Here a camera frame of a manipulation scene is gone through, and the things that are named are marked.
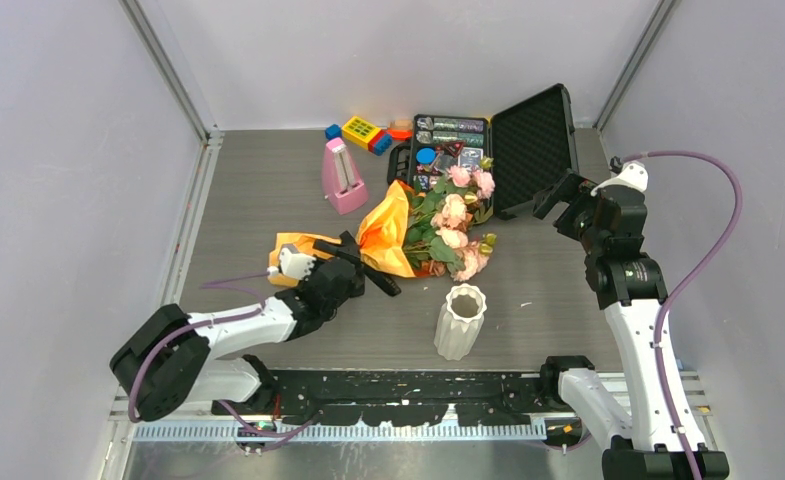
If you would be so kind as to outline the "orange flower bouquet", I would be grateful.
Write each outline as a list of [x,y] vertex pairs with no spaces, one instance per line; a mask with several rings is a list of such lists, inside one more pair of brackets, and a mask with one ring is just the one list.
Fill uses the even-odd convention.
[[469,281],[488,264],[496,236],[471,237],[492,215],[496,184],[492,159],[454,165],[437,183],[417,190],[396,180],[358,226],[357,256],[369,267],[401,278],[449,275]]

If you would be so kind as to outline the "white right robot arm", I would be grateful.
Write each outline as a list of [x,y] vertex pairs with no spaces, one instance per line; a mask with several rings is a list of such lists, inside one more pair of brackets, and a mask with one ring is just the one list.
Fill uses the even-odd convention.
[[574,170],[534,197],[533,215],[567,207],[557,231],[585,252],[586,282],[616,340],[629,405],[605,389],[585,356],[550,356],[539,397],[552,410],[570,407],[600,446],[606,479],[726,479],[727,456],[708,447],[680,379],[669,335],[661,267],[642,250],[648,175],[630,162],[597,184]]

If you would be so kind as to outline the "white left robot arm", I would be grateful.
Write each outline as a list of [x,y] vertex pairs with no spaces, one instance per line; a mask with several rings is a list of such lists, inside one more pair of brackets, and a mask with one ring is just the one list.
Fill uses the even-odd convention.
[[219,312],[186,313],[165,304],[123,344],[109,368],[128,395],[132,422],[153,422],[185,404],[210,401],[264,413],[273,405],[274,379],[259,360],[240,352],[316,332],[347,300],[363,295],[366,282],[390,297],[401,292],[389,274],[362,260],[349,232],[336,241],[313,239],[309,252],[283,244],[266,274],[295,284]]

